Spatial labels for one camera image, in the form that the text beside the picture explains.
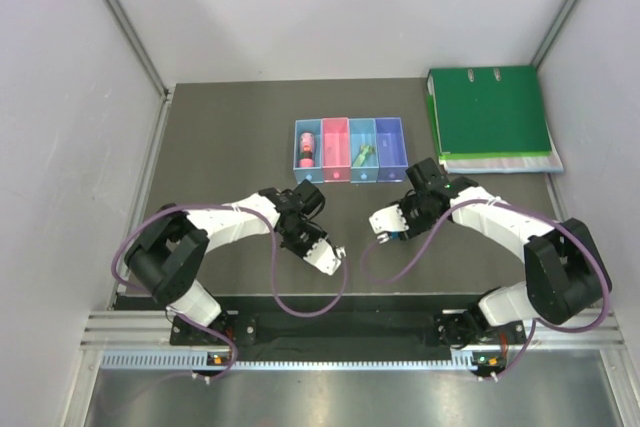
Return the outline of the light blue plastic bin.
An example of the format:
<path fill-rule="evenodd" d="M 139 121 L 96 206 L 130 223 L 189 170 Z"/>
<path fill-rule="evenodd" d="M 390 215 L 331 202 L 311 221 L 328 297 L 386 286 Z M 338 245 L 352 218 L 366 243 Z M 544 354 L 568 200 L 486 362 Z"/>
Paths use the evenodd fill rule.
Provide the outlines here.
<path fill-rule="evenodd" d="M 375 183 L 378 179 L 379 161 L 377 157 L 376 125 L 373 118 L 352 118 L 349 120 L 351 183 Z M 375 147 L 375 154 L 370 158 L 366 168 L 353 168 L 352 164 L 362 144 Z"/>

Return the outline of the pink plastic bin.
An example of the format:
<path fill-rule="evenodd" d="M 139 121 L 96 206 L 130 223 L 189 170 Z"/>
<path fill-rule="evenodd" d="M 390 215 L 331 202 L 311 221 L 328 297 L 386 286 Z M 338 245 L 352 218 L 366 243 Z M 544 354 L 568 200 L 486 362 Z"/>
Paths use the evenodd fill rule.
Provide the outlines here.
<path fill-rule="evenodd" d="M 322 127 L 322 169 L 327 183 L 349 182 L 351 176 L 349 119 L 324 118 Z"/>

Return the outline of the purple-blue plastic bin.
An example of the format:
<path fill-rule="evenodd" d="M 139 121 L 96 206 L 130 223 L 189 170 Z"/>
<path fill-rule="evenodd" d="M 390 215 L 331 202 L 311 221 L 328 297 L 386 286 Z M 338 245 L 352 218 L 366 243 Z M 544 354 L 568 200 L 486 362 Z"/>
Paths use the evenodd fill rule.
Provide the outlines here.
<path fill-rule="evenodd" d="M 402 121 L 399 117 L 378 117 L 374 121 L 379 163 L 377 181 L 402 182 L 408 168 Z"/>

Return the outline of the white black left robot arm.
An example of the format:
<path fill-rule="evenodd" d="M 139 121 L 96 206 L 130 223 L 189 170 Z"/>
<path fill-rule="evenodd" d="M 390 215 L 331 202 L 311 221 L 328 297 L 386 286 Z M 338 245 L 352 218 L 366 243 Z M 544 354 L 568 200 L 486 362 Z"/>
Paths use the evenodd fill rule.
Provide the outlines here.
<path fill-rule="evenodd" d="M 153 300 L 192 321 L 205 343 L 226 334 L 220 304 L 197 280 L 205 255 L 224 245 L 274 233 L 280 247 L 326 275 L 341 266 L 345 252 L 313 220 L 325 197 L 312 183 L 295 189 L 270 187 L 235 202 L 213 207 L 166 207 L 150 218 L 124 254 L 124 263 Z"/>

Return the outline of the pink lid pen jar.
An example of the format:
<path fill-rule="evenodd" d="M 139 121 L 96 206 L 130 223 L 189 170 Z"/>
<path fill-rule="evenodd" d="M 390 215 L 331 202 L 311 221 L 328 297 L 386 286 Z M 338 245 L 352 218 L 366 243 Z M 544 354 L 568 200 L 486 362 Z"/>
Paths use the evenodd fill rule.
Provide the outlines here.
<path fill-rule="evenodd" d="M 299 139 L 299 167 L 313 168 L 315 152 L 315 136 L 311 132 L 303 132 Z"/>

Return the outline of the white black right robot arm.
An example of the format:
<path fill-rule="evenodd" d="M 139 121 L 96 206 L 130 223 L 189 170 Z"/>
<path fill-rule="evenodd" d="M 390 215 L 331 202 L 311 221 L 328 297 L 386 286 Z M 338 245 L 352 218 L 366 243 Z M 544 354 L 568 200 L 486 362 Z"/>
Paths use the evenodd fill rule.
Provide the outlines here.
<path fill-rule="evenodd" d="M 490 342 L 504 325 L 528 320 L 563 330 L 592 304 L 609 307 L 611 280 L 583 222 L 559 223 L 514 207 L 471 179 L 448 179 L 431 158 L 406 173 L 412 189 L 396 204 L 400 239 L 433 234 L 450 221 L 484 235 L 523 263 L 524 281 L 488 291 L 454 317 L 467 328 L 464 342 Z"/>

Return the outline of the green glitter glue tube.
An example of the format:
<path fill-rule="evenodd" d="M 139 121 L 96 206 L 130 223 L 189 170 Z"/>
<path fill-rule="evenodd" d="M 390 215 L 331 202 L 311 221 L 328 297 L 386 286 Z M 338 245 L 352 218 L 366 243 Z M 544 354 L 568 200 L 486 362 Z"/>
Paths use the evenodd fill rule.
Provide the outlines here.
<path fill-rule="evenodd" d="M 375 147 L 370 144 L 362 144 L 358 150 L 357 155 L 353 161 L 352 167 L 366 168 L 370 158 L 375 154 Z"/>

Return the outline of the sky blue plastic bin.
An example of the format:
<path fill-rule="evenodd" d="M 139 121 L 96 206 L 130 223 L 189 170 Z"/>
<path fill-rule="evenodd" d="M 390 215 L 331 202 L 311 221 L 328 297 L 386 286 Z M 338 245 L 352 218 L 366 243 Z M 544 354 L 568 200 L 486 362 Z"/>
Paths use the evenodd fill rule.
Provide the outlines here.
<path fill-rule="evenodd" d="M 320 119 L 296 120 L 294 125 L 294 148 L 293 148 L 293 173 L 296 181 L 301 183 L 307 180 L 314 184 L 324 182 L 322 169 L 322 127 Z M 313 168 L 299 167 L 299 139 L 303 132 L 311 132 L 315 136 L 315 166 Z"/>

